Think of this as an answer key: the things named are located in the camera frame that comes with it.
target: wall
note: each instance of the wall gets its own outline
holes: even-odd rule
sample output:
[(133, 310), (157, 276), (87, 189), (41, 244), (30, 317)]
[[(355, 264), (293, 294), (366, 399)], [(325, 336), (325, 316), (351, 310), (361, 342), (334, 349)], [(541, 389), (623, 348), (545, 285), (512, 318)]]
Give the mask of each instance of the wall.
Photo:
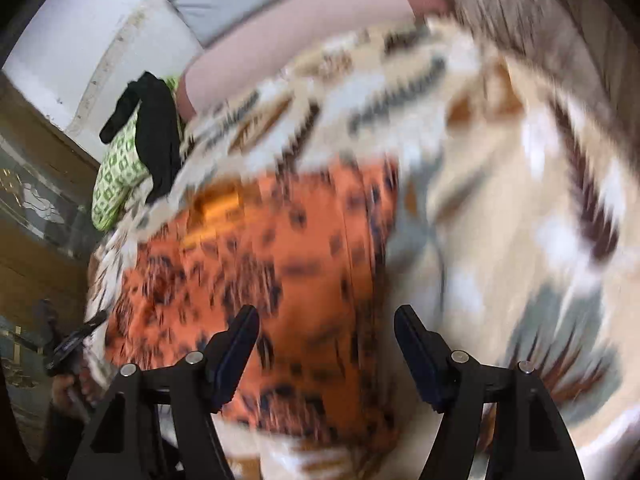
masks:
[[(132, 24), (141, 5), (146, 10)], [(127, 25), (132, 32), (122, 41), (119, 33)], [(95, 74), (115, 41), (122, 44), (112, 65)], [(144, 70), (159, 76), (180, 73), (199, 51), (193, 35), (164, 0), (47, 0), (3, 71), (53, 125), (101, 160), (105, 147), (97, 138), (99, 123), (113, 110), (127, 81)], [(109, 85), (115, 90), (103, 95)], [(91, 86), (98, 91), (91, 92)], [(79, 108), (83, 115), (76, 118)]]

